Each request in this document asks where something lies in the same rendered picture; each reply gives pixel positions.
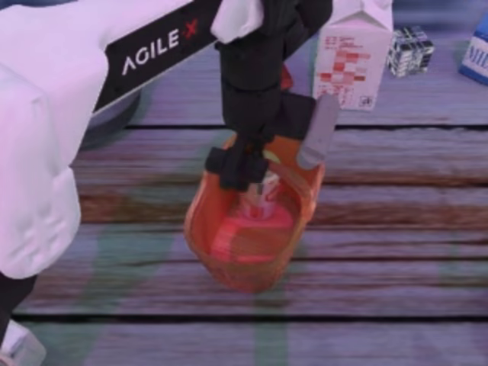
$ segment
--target blue and white carton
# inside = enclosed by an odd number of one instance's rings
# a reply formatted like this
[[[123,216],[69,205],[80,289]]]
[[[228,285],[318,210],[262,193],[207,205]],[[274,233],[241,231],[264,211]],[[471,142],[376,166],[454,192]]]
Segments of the blue and white carton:
[[[459,72],[488,85],[488,14],[476,28]]]

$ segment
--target orange bag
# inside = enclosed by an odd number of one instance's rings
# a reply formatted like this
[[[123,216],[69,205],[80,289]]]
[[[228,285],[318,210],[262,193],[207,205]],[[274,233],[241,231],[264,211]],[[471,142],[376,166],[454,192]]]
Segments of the orange bag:
[[[232,146],[231,138],[224,148]],[[236,191],[223,190],[219,176],[204,172],[187,212],[185,237],[212,276],[226,286],[257,293],[272,287],[284,273],[306,224],[313,216],[325,166],[303,170],[295,162],[300,142],[275,137],[265,150],[280,163],[270,170],[281,179],[278,206],[263,221],[243,220]]]

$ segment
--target wooden plank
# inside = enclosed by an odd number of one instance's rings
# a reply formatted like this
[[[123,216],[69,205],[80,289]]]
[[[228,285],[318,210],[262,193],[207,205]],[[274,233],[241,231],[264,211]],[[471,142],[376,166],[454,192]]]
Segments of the wooden plank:
[[[49,350],[45,366],[488,363],[488,326],[476,323],[27,326]]]
[[[84,222],[180,225],[209,148],[228,136],[131,131],[80,153],[74,169]],[[310,224],[484,228],[488,190],[458,187],[488,181],[485,141],[485,133],[461,131],[339,131]]]
[[[83,226],[19,313],[486,315],[488,232],[307,232],[287,276],[227,290],[162,225]]]
[[[396,79],[385,70],[372,112],[343,111],[341,125],[484,125],[488,89],[458,73],[472,32],[429,33],[436,45],[429,71]],[[296,92],[309,95],[315,40],[288,61]],[[219,56],[212,47],[145,90],[138,125],[222,125]]]

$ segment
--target gray gripper finger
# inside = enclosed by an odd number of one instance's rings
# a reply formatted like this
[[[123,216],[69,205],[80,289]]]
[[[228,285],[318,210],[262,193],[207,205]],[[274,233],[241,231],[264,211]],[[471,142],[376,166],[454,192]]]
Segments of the gray gripper finger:
[[[297,164],[302,169],[313,169],[325,160],[340,109],[335,95],[324,94],[317,99],[309,130],[297,154]]]

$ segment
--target red object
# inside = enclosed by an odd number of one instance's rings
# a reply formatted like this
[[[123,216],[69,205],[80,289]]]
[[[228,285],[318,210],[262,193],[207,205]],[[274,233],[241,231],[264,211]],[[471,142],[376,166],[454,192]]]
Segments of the red object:
[[[293,86],[293,79],[291,78],[290,72],[287,67],[283,65],[281,69],[281,90],[288,90]]]

